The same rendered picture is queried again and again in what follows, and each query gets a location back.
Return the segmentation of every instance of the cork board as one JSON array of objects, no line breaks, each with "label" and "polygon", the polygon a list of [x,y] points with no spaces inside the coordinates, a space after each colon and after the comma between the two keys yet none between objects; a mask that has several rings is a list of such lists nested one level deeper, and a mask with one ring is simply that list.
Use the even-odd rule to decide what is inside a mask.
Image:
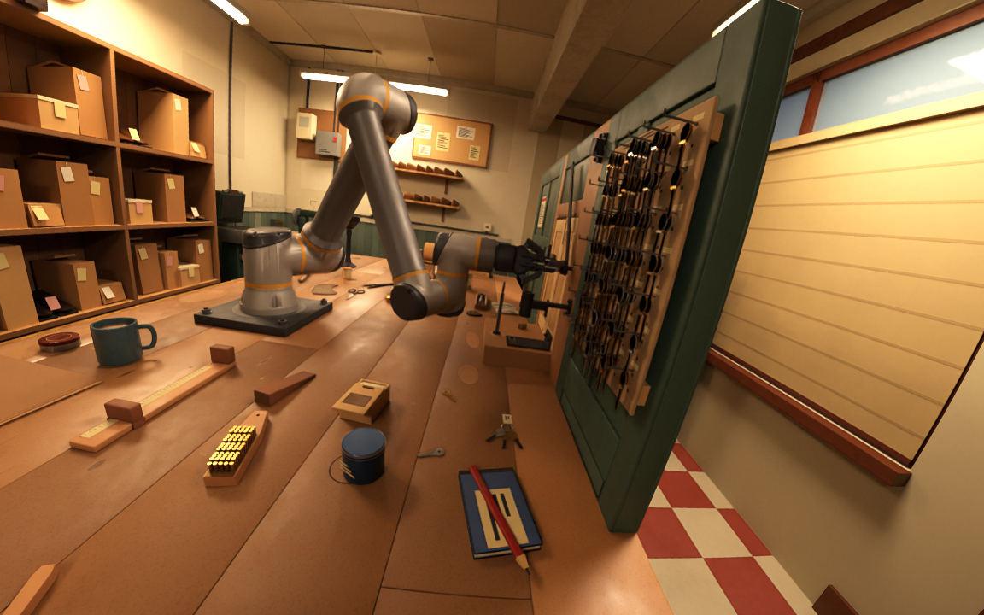
[{"label": "cork board", "polygon": [[465,167],[489,166],[492,125],[488,122],[421,113],[417,115],[417,125],[410,135],[413,135],[414,160],[435,160]]},{"label": "cork board", "polygon": [[[298,113],[312,113],[317,116],[317,132],[332,132],[332,118],[336,116],[331,110],[321,110],[321,109],[298,109]],[[337,126],[337,132],[340,132],[340,157],[344,157],[344,152],[348,151],[348,129],[344,128],[343,125]],[[307,157],[311,160],[332,160],[331,157],[327,155],[317,155],[315,153],[317,144],[315,141],[304,141],[301,139],[296,140],[296,157]]]}]

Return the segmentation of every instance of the mug handle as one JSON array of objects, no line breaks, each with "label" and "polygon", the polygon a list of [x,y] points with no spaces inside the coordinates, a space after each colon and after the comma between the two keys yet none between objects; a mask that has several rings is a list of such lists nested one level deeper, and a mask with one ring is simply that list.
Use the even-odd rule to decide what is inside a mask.
[{"label": "mug handle", "polygon": [[157,331],[154,331],[154,327],[149,325],[140,325],[141,330],[151,331],[151,343],[148,346],[143,346],[143,350],[150,350],[157,343]]}]

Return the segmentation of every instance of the wooden workbench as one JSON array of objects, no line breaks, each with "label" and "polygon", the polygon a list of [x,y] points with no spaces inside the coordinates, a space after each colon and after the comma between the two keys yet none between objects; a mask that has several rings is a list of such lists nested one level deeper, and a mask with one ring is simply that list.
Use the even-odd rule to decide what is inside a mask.
[{"label": "wooden workbench", "polygon": [[[296,283],[300,296],[321,283],[340,293],[331,314],[288,338],[192,322],[204,305],[240,296],[238,280],[112,314],[159,331],[131,366],[100,367],[89,345],[51,355],[34,338],[0,345],[102,380],[0,427],[0,611],[56,564],[38,614],[670,612],[636,535],[606,532],[550,375],[482,365],[495,313],[403,322],[383,301],[388,287],[344,299],[344,288],[390,281],[385,261],[355,260],[354,283]],[[491,291],[492,280],[476,280],[469,305]],[[88,343],[89,323],[63,328]],[[236,369],[101,452],[67,447],[104,417],[103,402],[183,377],[214,343],[234,346]],[[296,371],[317,378],[269,408],[241,485],[204,487],[204,460],[257,408],[253,389]],[[341,437],[362,427],[331,409],[358,378],[391,384],[374,423],[387,437],[386,473],[360,487],[327,476]],[[524,450],[484,442],[507,412]],[[415,458],[436,447],[446,455]],[[516,467],[544,541],[530,556],[534,575],[512,558],[472,559],[457,483],[472,463]]]}]

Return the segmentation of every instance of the checkered floor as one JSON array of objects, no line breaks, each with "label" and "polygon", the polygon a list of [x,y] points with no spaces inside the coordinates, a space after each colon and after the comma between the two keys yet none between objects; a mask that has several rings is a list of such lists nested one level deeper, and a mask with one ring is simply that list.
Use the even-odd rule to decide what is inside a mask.
[{"label": "checkered floor", "polygon": [[815,615],[680,443],[637,536],[675,615]]}]

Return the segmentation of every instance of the white floor tile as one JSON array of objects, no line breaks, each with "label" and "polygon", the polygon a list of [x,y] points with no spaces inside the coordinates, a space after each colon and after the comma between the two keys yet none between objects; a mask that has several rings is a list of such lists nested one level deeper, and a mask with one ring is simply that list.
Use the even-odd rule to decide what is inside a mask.
[{"label": "white floor tile", "polygon": [[776,560],[776,557],[768,555],[755,557],[754,559],[758,561],[758,565],[761,565],[762,570],[765,571],[765,575],[776,585],[777,591],[781,592],[784,600],[788,600],[789,606],[792,607],[793,611],[796,611],[796,615],[816,615],[815,610],[811,607],[811,600],[807,599],[807,595],[800,590],[800,587],[792,580],[792,577],[785,572],[780,561]]},{"label": "white floor tile", "polygon": [[647,507],[671,507],[671,504],[667,502],[667,495],[663,495],[663,490],[656,487],[655,493],[652,494],[652,503]]},{"label": "white floor tile", "polygon": [[664,467],[663,470],[668,472],[685,472],[686,466],[678,459],[678,455],[671,453],[671,456],[667,458],[667,467]]},{"label": "white floor tile", "polygon": [[676,507],[675,514],[700,557],[750,557],[746,545],[714,507]]},{"label": "white floor tile", "polygon": [[716,487],[716,484],[712,482],[711,478],[708,478],[705,472],[692,471],[690,472],[690,476],[696,480],[696,483],[700,486],[700,490],[704,491],[704,495],[708,495],[708,501],[712,503],[712,506],[734,507],[731,506],[731,502],[727,501],[727,498],[723,497],[723,494],[719,493],[719,487]]},{"label": "white floor tile", "polygon": [[703,559],[650,559],[675,615],[735,615]]}]

